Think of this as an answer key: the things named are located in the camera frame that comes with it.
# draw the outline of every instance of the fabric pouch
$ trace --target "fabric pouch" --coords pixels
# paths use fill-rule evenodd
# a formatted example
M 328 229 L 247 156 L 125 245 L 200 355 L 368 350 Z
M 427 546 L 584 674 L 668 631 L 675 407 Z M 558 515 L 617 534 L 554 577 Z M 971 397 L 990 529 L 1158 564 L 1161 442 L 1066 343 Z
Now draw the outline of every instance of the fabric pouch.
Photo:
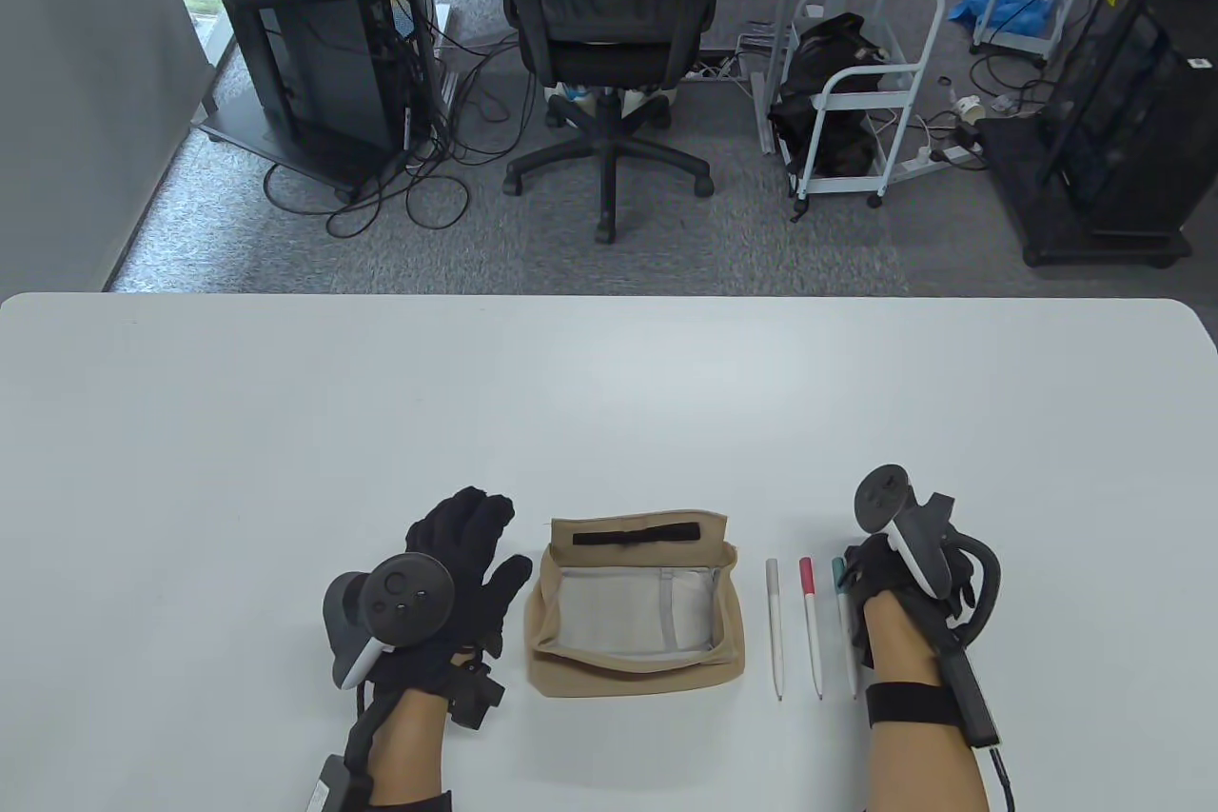
M 551 698 L 717 685 L 744 670 L 717 513 L 555 520 L 525 609 L 529 677 Z

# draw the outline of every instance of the floor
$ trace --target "floor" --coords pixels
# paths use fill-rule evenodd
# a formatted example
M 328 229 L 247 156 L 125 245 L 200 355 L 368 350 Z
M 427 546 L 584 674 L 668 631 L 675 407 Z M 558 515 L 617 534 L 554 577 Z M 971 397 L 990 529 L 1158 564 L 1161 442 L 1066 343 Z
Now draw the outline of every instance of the floor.
M 501 0 L 453 2 L 462 41 L 505 33 Z M 771 19 L 775 0 L 719 0 L 705 46 L 731 46 L 749 19 Z M 945 26 L 920 108 L 946 107 L 949 75 L 967 86 L 973 58 L 959 26 Z M 998 62 L 1010 78 L 1023 63 Z M 248 85 L 240 56 L 218 84 L 220 102 Z M 519 111 L 525 89 L 519 56 L 504 55 L 485 78 Z M 513 124 L 468 117 L 466 141 L 499 147 Z M 543 146 L 552 130 L 536 116 L 520 150 Z M 1066 295 L 1183 299 L 1218 336 L 1218 200 L 1197 208 L 1186 234 L 1191 259 L 1174 269 L 1057 268 L 1032 271 L 984 173 L 944 172 L 896 185 L 872 212 L 861 198 L 820 198 L 788 222 L 784 177 L 756 145 L 752 103 L 741 85 L 682 90 L 665 139 L 710 159 L 713 198 L 692 180 L 647 163 L 619 177 L 620 233 L 613 247 L 592 242 L 596 175 L 587 163 L 526 180 L 520 198 L 499 194 L 502 163 L 453 168 L 470 186 L 468 214 L 429 233 L 400 202 L 351 241 L 335 241 L 318 219 L 275 211 L 262 195 L 266 163 L 192 133 L 174 159 L 113 282 L 122 291 L 307 291 L 307 293 L 504 295 Z M 331 207 L 329 191 L 279 173 L 273 189 L 296 207 Z M 428 186 L 410 206 L 443 220 L 459 206 L 456 185 Z

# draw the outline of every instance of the pen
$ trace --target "pen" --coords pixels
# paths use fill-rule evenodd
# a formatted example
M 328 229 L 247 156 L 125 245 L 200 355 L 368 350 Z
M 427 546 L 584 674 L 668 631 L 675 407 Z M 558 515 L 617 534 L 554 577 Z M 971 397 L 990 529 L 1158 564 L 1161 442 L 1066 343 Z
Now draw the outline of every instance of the pen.
M 782 700 L 782 604 L 778 601 L 778 560 L 765 560 L 765 592 L 770 598 L 770 661 L 773 665 L 773 690 Z
M 854 622 L 850 614 L 850 598 L 842 589 L 845 577 L 845 559 L 833 559 L 833 586 L 838 594 L 838 616 L 842 618 L 842 634 L 845 637 L 845 674 L 850 682 L 850 694 L 859 695 L 859 665 L 854 659 Z
M 812 560 L 805 556 L 799 560 L 799 579 L 804 584 L 804 621 L 808 622 L 808 651 L 812 655 L 812 683 L 816 695 L 825 700 L 821 687 L 821 639 L 816 633 L 816 578 L 812 573 Z

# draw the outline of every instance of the black glove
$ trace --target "black glove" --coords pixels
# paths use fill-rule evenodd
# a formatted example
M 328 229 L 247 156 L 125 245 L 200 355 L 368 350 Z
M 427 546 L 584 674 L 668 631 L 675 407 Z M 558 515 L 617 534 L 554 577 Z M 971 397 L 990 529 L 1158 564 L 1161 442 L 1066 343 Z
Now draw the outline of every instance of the black glove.
M 482 583 L 495 559 L 504 526 L 515 516 L 504 495 L 465 488 L 445 499 L 410 526 L 406 549 L 434 556 L 453 581 L 453 607 L 448 621 L 431 638 L 412 648 L 385 654 L 368 681 L 380 689 L 415 688 L 440 694 L 452 676 L 453 655 L 503 650 L 503 617 L 532 573 L 532 561 L 513 555 Z
M 948 599 L 935 600 L 918 587 L 905 560 L 889 547 L 887 534 L 870 534 L 861 545 L 851 545 L 845 550 L 845 572 L 842 581 L 836 583 L 840 583 L 850 598 L 855 612 L 854 645 L 862 651 L 865 666 L 872 665 L 872 656 L 862 607 L 872 595 L 893 592 L 903 604 L 906 600 L 924 601 L 933 607 L 933 612 L 943 616 L 944 625 L 949 617 L 960 617 L 965 606 L 976 607 L 973 562 L 956 547 L 944 547 L 944 554 L 951 570 L 951 592 Z

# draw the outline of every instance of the black bag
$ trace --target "black bag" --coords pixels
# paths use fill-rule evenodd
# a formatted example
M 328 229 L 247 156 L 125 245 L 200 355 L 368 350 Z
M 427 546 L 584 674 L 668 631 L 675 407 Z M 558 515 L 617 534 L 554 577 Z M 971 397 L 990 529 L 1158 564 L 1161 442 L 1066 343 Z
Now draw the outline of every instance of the black bag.
M 790 60 L 787 82 L 778 89 L 778 100 L 770 107 L 770 123 L 790 153 L 788 169 L 803 173 L 808 147 L 816 124 L 815 95 L 825 90 L 831 77 L 848 67 L 873 67 L 888 62 L 878 45 L 862 37 L 862 16 L 843 12 L 800 34 L 799 46 Z M 838 93 L 875 93 L 879 75 L 845 77 L 834 85 Z M 876 158 L 876 138 L 864 124 L 865 111 L 828 111 L 816 150 L 815 173 L 818 177 L 861 177 Z

